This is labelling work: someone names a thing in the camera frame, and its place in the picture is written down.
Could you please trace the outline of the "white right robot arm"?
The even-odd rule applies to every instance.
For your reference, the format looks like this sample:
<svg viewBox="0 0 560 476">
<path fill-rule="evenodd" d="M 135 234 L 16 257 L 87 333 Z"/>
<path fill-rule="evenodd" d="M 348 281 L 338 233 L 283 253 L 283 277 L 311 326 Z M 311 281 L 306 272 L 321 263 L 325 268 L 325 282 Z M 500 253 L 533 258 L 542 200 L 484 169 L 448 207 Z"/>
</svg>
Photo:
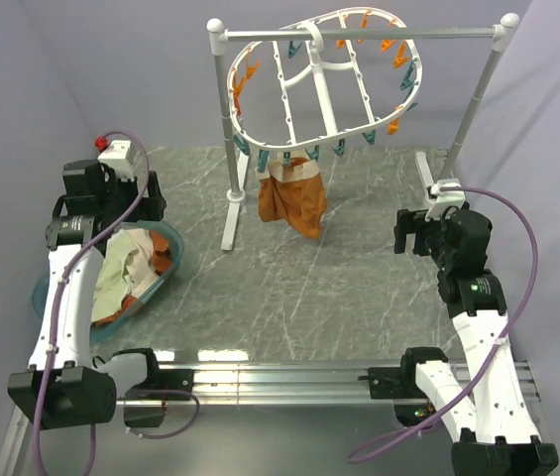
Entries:
<svg viewBox="0 0 560 476">
<path fill-rule="evenodd" d="M 463 388 L 444 353 L 419 347 L 405 351 L 400 387 L 424 395 L 453 444 L 457 475 L 549 475 L 559 464 L 556 447 L 542 440 L 527 409 L 508 337 L 509 322 L 499 279 L 486 267 L 492 223 L 467 207 L 449 206 L 438 219 L 424 210 L 402 209 L 393 229 L 394 250 L 413 252 L 437 267 L 437 288 L 465 352 L 470 379 Z"/>
</svg>

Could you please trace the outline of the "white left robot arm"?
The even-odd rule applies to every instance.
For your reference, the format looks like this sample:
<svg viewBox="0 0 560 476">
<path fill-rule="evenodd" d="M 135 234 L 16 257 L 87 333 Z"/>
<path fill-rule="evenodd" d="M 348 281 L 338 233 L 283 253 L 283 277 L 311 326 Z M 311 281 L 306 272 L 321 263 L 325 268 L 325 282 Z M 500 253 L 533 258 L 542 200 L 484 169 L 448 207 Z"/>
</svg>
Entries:
<svg viewBox="0 0 560 476">
<path fill-rule="evenodd" d="M 93 366 L 91 311 L 95 285 L 111 254 L 110 234 L 123 224 L 161 224 L 167 203 L 158 176 L 136 179 L 98 160 L 66 164 L 64 193 L 45 231 L 49 285 L 41 331 L 27 368 L 10 375 L 7 393 L 36 430 L 109 422 L 128 393 L 155 396 L 165 381 L 151 348 L 115 352 Z"/>
</svg>

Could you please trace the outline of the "white oval clip hanger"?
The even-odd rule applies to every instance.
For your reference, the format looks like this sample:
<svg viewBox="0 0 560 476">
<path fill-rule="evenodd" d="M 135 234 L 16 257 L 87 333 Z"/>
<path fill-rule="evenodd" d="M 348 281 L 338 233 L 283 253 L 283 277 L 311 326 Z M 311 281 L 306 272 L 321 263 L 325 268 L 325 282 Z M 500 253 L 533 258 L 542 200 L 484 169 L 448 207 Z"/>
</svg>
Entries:
<svg viewBox="0 0 560 476">
<path fill-rule="evenodd" d="M 274 32 L 222 31 L 212 41 L 213 52 L 222 52 L 228 43 L 250 40 L 236 55 L 228 72 L 225 73 L 225 91 L 220 94 L 220 100 L 226 138 L 246 156 L 250 154 L 253 146 L 257 147 L 259 160 L 263 161 L 272 151 L 288 156 L 291 151 L 298 148 L 304 149 L 309 158 L 316 159 L 319 146 L 331 141 L 337 143 L 334 152 L 341 157 L 345 152 L 348 137 L 360 134 L 368 144 L 373 145 L 376 131 L 382 127 L 387 129 L 388 135 L 396 134 L 399 130 L 399 118 L 417 105 L 416 96 L 423 78 L 420 54 L 412 36 L 406 30 L 407 26 L 403 20 L 388 11 L 353 7 L 303 20 Z M 384 53 L 393 46 L 398 46 L 392 67 L 395 69 L 407 67 L 400 84 L 400 89 L 406 93 L 406 96 L 390 115 L 383 118 L 376 116 L 372 109 L 371 97 L 366 89 L 363 72 L 353 46 L 355 42 L 361 43 L 367 39 L 380 40 L 381 51 Z M 246 132 L 241 121 L 240 96 L 246 83 L 260 67 L 257 61 L 251 62 L 250 54 L 263 43 L 270 43 L 274 50 L 280 100 L 288 130 L 288 140 L 284 145 L 273 145 L 255 139 Z M 327 71 L 353 73 L 367 116 L 365 124 L 344 130 L 338 127 L 325 77 Z M 325 133 L 299 141 L 295 132 L 288 91 L 308 77 L 314 81 Z"/>
</svg>

